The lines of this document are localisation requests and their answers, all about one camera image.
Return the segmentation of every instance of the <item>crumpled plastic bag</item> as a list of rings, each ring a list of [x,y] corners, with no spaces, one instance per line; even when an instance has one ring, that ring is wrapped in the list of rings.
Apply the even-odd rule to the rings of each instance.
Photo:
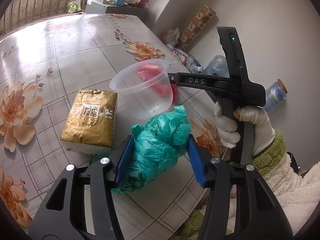
[[[112,192],[125,194],[140,190],[161,173],[173,168],[186,154],[191,125],[184,106],[151,117],[145,126],[131,127],[135,138],[132,161],[124,182]]]
[[[162,36],[162,41],[164,42],[164,44],[171,44],[174,46],[178,44],[179,37],[180,37],[180,30],[179,30],[179,27],[177,27],[175,30],[169,29]]]

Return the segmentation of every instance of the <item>metal screw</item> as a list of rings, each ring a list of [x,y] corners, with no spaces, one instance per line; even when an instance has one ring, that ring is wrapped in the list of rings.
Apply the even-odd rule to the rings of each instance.
[[[211,162],[214,164],[218,164],[220,162],[220,159],[217,157],[213,157],[213,158],[211,158]]]
[[[109,159],[109,158],[102,158],[102,159],[100,160],[100,162],[101,162],[102,164],[107,164],[107,163],[110,162],[110,159]]]
[[[66,166],[67,171],[72,171],[74,168],[75,168],[75,166],[73,164],[69,164]]]
[[[248,164],[245,168],[246,168],[248,171],[253,171],[253,170],[254,170],[254,166],[251,165],[251,164]]]

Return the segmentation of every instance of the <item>tissue package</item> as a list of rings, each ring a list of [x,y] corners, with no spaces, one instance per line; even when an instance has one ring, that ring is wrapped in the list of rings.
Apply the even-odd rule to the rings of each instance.
[[[117,93],[78,91],[61,133],[61,144],[69,151],[105,154],[114,141]]]

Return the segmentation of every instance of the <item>cork stopper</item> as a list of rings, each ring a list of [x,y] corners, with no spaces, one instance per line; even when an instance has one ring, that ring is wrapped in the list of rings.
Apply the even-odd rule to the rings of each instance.
[[[281,79],[278,79],[277,82],[278,82],[278,84],[280,85],[280,87],[283,89],[283,91],[287,94],[288,91],[287,91],[287,89],[285,88],[284,84],[282,83]]]

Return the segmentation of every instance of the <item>white glove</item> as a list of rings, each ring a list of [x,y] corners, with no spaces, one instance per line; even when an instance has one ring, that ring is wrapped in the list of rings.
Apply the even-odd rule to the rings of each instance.
[[[240,134],[236,132],[236,121],[222,114],[222,108],[218,102],[214,105],[213,110],[218,124],[217,132],[221,137],[221,144],[230,149],[234,148],[240,140]],[[274,140],[276,132],[271,127],[268,114],[262,108],[245,106],[235,110],[233,115],[240,121],[251,122],[255,125],[252,156],[267,148]]]

